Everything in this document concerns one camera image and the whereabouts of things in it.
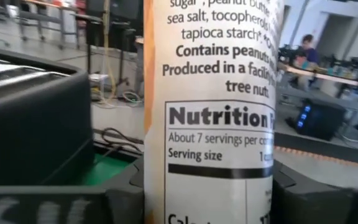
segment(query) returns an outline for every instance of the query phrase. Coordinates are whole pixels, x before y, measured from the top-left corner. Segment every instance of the floor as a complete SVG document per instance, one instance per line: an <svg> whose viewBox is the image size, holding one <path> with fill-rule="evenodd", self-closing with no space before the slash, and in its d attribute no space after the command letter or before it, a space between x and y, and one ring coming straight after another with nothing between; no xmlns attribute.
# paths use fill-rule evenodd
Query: floor
<svg viewBox="0 0 358 224"><path fill-rule="evenodd" d="M9 41L11 46L8 50L18 53L32 55L35 57L43 57L49 60L67 63L82 69L86 69L86 52L85 47L81 50L76 50L74 44L68 44L64 50L59 50L57 47L58 34L56 32L49 32L46 35L46 42L40 42L38 35L33 27L29 27L26 32L29 40L23 42L19 35L17 26L8 22L7 24L0 24L0 39ZM119 70L118 51L111 51L109 53L108 62L113 68L113 74L117 78ZM124 63L124 76L129 79L129 86L122 86L123 89L130 90L133 88L135 75L135 62L132 59L134 55L126 55ZM103 56L95 54L92 57L93 72L102 70L101 64ZM289 113L286 108L278 108L278 115L284 118L284 114ZM142 105L137 107L128 107L120 103L116 103L113 109L104 109L93 106L93 125L95 128L104 129L114 127L125 135L143 139L143 119L144 109ZM277 132L295 134L283 121L278 120ZM335 139L333 144L345 144L343 140ZM357 187L358 188L358 167L345 166L330 161L319 161L312 157L301 156L296 154L288 154L286 152L275 152L275 159L284 163L288 167L295 169L299 173L306 175L314 180L326 184L337 185L340 187Z"/></svg>

